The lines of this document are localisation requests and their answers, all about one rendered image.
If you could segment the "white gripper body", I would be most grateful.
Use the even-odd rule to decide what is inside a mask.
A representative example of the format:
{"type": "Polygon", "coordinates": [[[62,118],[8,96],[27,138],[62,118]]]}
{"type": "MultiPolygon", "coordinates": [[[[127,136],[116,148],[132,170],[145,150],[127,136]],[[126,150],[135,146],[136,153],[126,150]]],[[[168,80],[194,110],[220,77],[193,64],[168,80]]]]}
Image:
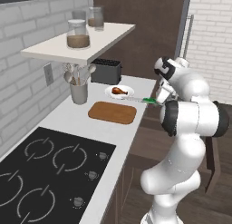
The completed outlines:
{"type": "Polygon", "coordinates": [[[175,90],[172,86],[166,82],[162,82],[159,85],[159,89],[156,91],[156,102],[158,104],[163,104],[174,92],[175,90]]]}

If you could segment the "white plate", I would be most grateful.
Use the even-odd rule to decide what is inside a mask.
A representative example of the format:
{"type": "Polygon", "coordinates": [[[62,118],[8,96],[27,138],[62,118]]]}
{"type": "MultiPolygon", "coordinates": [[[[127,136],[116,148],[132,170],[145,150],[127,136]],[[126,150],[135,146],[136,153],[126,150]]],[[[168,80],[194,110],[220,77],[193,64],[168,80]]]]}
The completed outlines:
{"type": "Polygon", "coordinates": [[[127,85],[111,85],[105,89],[105,94],[107,96],[111,97],[112,99],[121,100],[121,99],[124,99],[126,97],[131,97],[134,94],[134,90],[132,88],[130,88],[130,86],[127,86],[127,85]],[[111,89],[113,87],[118,87],[121,90],[123,90],[124,92],[126,92],[127,94],[113,94],[111,92],[111,89]]]}

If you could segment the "wooden cutting board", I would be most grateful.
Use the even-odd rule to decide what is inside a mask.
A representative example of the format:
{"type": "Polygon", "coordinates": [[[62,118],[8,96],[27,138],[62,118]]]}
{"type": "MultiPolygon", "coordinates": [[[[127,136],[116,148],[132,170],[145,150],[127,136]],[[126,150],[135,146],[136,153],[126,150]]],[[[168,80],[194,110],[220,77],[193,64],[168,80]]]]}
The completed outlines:
{"type": "Polygon", "coordinates": [[[88,111],[88,116],[106,122],[131,124],[136,113],[137,109],[129,105],[112,102],[96,102],[88,111]]]}

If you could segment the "dark brown drawer front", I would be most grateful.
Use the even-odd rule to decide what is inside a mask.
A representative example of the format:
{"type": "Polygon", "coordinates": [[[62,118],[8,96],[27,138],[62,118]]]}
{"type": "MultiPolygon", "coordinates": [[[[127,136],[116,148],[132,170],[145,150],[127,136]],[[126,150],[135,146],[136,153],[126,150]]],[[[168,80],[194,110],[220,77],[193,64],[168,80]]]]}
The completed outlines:
{"type": "Polygon", "coordinates": [[[211,171],[210,179],[208,181],[208,185],[206,187],[206,194],[210,195],[220,177],[221,167],[220,167],[220,159],[218,152],[218,139],[207,137],[205,139],[206,143],[206,159],[207,159],[207,169],[211,171]]]}

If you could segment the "brown chicken drumstick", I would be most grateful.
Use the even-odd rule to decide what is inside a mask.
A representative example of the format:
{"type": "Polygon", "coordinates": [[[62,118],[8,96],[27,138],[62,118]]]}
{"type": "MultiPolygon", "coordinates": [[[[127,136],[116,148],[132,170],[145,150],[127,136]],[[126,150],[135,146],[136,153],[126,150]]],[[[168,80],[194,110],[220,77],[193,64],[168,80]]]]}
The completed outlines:
{"type": "Polygon", "coordinates": [[[118,88],[118,87],[113,87],[113,88],[111,89],[111,92],[112,92],[113,94],[127,94],[126,92],[124,92],[123,90],[121,90],[121,89],[118,88]]]}

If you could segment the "black toaster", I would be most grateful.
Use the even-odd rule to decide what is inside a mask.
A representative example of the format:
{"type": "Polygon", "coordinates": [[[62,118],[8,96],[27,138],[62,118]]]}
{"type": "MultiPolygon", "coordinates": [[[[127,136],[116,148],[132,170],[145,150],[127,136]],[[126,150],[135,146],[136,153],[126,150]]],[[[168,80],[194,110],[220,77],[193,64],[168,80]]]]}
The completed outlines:
{"type": "Polygon", "coordinates": [[[121,81],[121,62],[97,58],[93,62],[96,70],[92,73],[92,83],[116,85],[121,81]]]}

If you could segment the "dark brown tall cupboard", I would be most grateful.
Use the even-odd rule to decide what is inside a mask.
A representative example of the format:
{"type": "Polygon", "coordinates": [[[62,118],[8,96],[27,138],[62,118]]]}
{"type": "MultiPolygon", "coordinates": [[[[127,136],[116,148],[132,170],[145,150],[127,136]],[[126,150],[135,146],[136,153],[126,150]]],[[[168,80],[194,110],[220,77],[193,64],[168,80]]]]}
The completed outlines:
{"type": "Polygon", "coordinates": [[[155,79],[161,56],[176,58],[190,0],[93,0],[104,7],[108,23],[134,24],[135,29],[101,57],[119,60],[124,75],[155,79]]]}

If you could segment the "white spatula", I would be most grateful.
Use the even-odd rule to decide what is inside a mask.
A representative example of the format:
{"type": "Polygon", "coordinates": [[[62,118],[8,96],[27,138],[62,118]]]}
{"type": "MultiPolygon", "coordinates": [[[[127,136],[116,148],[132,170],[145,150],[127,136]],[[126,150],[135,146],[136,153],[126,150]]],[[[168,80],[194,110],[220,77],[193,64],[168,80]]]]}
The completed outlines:
{"type": "Polygon", "coordinates": [[[88,73],[86,75],[86,79],[85,82],[87,83],[88,79],[90,78],[91,74],[96,70],[96,65],[95,64],[91,64],[88,68],[88,73]]]}

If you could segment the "grey utensil pot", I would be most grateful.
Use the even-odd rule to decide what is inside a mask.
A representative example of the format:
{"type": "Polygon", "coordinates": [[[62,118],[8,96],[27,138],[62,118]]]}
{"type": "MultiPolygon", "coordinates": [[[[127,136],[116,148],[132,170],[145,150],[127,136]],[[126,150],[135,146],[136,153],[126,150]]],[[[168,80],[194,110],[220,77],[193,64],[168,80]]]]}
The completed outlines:
{"type": "Polygon", "coordinates": [[[87,102],[88,98],[88,84],[70,85],[72,101],[75,104],[82,105],[87,102]]]}

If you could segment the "tall glass jar brown contents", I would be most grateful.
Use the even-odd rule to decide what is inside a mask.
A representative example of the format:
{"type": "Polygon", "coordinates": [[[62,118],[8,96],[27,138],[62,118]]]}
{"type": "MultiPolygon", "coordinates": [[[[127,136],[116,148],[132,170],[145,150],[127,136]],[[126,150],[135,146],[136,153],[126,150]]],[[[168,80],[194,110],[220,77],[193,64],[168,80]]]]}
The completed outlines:
{"type": "Polygon", "coordinates": [[[88,13],[88,26],[96,31],[104,29],[104,15],[102,6],[91,6],[88,13]]]}

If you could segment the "large glass jar brown contents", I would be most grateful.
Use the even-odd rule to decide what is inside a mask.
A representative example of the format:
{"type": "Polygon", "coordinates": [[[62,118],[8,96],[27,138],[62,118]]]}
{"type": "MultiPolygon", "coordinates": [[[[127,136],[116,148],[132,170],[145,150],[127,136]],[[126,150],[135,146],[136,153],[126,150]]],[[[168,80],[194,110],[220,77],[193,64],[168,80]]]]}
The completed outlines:
{"type": "Polygon", "coordinates": [[[68,21],[66,35],[67,46],[74,49],[82,49],[90,46],[90,36],[83,19],[71,19],[68,21]]]}

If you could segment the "dark brown base cupboards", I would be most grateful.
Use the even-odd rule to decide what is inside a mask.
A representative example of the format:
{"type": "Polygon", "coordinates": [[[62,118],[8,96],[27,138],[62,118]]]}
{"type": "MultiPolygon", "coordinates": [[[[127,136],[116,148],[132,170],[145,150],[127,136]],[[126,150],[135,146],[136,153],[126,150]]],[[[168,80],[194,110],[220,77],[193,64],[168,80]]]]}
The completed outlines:
{"type": "Polygon", "coordinates": [[[120,224],[121,215],[123,214],[131,186],[139,182],[141,171],[142,167],[140,165],[133,165],[131,162],[127,162],[122,167],[120,176],[101,219],[101,224],[120,224]]]}

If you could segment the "black hob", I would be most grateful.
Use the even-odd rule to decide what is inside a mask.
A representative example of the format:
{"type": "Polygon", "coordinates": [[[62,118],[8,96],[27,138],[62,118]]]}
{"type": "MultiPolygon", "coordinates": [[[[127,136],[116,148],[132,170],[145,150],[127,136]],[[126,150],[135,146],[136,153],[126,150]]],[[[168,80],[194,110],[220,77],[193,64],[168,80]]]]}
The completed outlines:
{"type": "Polygon", "coordinates": [[[0,161],[0,224],[81,224],[116,147],[37,128],[0,161]],[[99,153],[108,155],[106,160],[99,153]],[[91,180],[90,171],[98,177],[91,180]],[[80,208],[73,199],[83,198],[80,208]]]}

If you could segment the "green-handled knife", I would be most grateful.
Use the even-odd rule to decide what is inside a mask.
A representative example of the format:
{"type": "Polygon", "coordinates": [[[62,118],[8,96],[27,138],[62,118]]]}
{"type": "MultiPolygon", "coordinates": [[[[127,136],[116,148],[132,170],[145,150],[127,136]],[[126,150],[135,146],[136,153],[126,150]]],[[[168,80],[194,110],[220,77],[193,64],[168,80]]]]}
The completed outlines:
{"type": "Polygon", "coordinates": [[[134,102],[145,102],[147,104],[153,104],[157,105],[158,103],[156,102],[156,99],[153,98],[135,98],[135,97],[126,97],[124,98],[125,100],[128,101],[134,101],[134,102]]]}

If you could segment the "wooden-handled utensil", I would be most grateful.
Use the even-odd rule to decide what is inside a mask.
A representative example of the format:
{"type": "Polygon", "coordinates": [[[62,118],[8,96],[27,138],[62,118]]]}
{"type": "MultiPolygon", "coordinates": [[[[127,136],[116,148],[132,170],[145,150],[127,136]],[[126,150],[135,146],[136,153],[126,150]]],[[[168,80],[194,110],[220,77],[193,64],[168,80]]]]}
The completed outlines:
{"type": "Polygon", "coordinates": [[[80,77],[80,66],[76,64],[76,74],[77,74],[77,84],[80,86],[81,85],[81,77],[80,77]]]}

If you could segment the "white wall shelf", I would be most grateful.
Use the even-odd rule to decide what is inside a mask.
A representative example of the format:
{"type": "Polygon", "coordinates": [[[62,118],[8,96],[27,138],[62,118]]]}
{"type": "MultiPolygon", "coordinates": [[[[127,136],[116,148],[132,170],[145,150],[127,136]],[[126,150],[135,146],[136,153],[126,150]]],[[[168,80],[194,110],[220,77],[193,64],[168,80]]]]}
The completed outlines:
{"type": "Polygon", "coordinates": [[[105,23],[102,31],[87,27],[90,46],[85,49],[69,48],[66,43],[66,34],[60,34],[47,41],[23,49],[21,55],[28,58],[85,66],[113,47],[134,29],[134,24],[117,23],[105,23]]]}

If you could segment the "grey wall socket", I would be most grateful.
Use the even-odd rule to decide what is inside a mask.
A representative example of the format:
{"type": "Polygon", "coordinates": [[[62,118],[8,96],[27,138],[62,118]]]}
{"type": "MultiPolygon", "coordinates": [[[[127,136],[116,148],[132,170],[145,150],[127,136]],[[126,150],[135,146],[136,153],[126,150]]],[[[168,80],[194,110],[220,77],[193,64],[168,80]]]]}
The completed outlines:
{"type": "Polygon", "coordinates": [[[50,63],[43,67],[46,84],[50,86],[53,83],[53,69],[50,63]]]}

